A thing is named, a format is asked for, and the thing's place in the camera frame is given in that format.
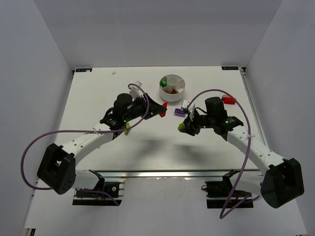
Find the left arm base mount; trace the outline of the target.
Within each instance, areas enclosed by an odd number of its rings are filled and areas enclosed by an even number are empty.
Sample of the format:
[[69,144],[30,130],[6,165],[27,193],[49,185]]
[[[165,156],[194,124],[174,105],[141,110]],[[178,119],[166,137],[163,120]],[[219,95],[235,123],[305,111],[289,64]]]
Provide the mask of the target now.
[[74,185],[74,206],[115,206],[124,196],[124,182],[103,177],[94,171],[78,171]]

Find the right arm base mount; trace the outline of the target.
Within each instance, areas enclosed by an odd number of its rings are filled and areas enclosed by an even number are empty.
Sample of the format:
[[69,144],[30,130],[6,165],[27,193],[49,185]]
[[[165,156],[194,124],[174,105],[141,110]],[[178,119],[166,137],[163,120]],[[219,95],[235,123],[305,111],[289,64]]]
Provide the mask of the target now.
[[[222,171],[203,171],[204,184],[201,190],[206,194],[207,209],[222,209],[224,203],[233,187],[233,184],[228,182],[224,177],[231,177],[232,174],[238,174],[238,170],[230,172]],[[241,202],[249,193],[245,191],[235,190],[228,201],[226,209],[231,209],[233,206]],[[252,194],[237,208],[253,208]]]

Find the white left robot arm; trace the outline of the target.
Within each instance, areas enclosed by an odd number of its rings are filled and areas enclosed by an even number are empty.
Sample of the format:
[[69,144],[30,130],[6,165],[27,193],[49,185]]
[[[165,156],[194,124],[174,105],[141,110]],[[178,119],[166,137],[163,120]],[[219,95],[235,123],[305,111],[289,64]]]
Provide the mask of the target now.
[[91,133],[60,146],[49,145],[37,176],[59,195],[71,188],[103,191],[104,178],[96,171],[76,169],[77,164],[103,144],[121,135],[127,128],[127,122],[136,118],[150,119],[166,110],[148,95],[132,98],[127,93],[119,94],[113,107],[108,109]]

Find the green square lego brick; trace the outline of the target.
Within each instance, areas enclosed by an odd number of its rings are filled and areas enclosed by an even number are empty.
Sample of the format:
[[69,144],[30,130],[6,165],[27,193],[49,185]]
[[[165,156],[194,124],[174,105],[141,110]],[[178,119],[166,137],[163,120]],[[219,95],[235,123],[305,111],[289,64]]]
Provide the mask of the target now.
[[167,86],[167,80],[162,79],[162,80],[160,81],[160,87],[161,87],[161,88],[164,88],[164,87],[166,87],[166,86]]

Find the orange lego plate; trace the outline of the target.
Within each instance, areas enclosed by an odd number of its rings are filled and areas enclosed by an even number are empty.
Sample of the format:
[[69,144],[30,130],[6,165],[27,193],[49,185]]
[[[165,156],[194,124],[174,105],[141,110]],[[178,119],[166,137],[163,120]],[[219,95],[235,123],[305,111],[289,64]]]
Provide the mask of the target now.
[[170,94],[178,94],[178,90],[176,88],[173,88],[170,92]]

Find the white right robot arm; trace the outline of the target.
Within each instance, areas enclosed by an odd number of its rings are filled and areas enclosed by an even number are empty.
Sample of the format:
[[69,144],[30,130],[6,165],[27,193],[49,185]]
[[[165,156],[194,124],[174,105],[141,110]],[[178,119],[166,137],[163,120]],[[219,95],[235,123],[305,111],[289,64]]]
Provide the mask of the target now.
[[251,136],[237,117],[228,116],[219,97],[206,99],[205,105],[207,111],[201,115],[194,103],[184,100],[181,110],[187,117],[178,130],[195,136],[202,128],[213,129],[225,141],[248,155],[261,172],[260,175],[252,175],[231,170],[222,177],[223,190],[230,192],[236,184],[237,190],[260,195],[273,208],[279,208],[304,194],[302,169],[296,159],[285,159]]

